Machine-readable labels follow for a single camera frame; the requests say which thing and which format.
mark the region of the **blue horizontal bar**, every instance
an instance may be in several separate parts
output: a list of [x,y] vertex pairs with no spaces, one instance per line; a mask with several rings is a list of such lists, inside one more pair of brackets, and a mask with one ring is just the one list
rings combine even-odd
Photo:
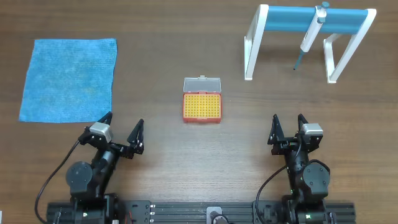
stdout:
[[[327,9],[321,33],[356,34],[368,16],[363,9]],[[315,7],[269,6],[265,31],[306,32]]]

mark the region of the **wooden table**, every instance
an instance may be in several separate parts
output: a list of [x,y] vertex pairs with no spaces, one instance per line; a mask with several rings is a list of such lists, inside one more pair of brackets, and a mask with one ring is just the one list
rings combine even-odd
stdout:
[[[127,200],[251,202],[284,165],[266,139],[277,113],[286,136],[303,113],[324,129],[311,153],[331,168],[329,200],[355,203],[358,223],[397,223],[398,3],[338,1],[376,8],[376,20],[336,85],[326,84],[322,38],[293,71],[303,34],[264,36],[252,82],[243,80],[243,37],[258,4],[314,6],[319,1],[0,1],[0,210],[3,223],[38,223],[43,182],[89,123],[18,122],[34,39],[117,38],[112,129],[125,142],[145,119],[146,149],[121,160],[108,192]],[[348,38],[333,47],[342,55]],[[220,77],[221,124],[182,121],[184,77]],[[67,168],[91,161],[79,146],[40,200],[69,199]],[[289,193],[285,172],[262,199]]]

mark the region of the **blue towel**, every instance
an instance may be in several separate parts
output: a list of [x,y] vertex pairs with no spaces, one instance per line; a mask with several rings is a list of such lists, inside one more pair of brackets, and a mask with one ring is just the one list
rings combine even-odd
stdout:
[[116,39],[36,40],[19,120],[92,122],[112,110]]

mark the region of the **open box lid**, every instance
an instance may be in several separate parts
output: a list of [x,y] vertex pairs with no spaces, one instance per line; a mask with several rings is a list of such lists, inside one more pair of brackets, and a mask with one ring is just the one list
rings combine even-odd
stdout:
[[221,93],[221,79],[207,78],[201,75],[198,78],[185,78],[184,93]]

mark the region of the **white stand leg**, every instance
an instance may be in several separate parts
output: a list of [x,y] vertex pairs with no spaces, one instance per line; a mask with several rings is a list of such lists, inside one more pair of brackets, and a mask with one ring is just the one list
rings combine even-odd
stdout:
[[344,54],[341,57],[340,61],[338,62],[336,68],[335,68],[335,62],[333,60],[333,51],[331,45],[333,41],[335,41],[340,35],[332,34],[330,37],[323,40],[323,48],[325,51],[326,75],[328,78],[328,83],[336,83],[341,72],[347,65],[351,56],[353,56],[356,48],[361,43],[365,34],[369,30],[369,27],[371,26],[375,16],[376,16],[376,10],[368,9],[368,16],[366,17],[365,21],[362,23],[361,28],[359,28],[358,33],[351,36],[348,46],[344,51]]
[[244,79],[252,80],[254,66],[256,65],[262,35],[266,28],[268,5],[262,4],[258,7],[251,22],[248,34],[244,37]]

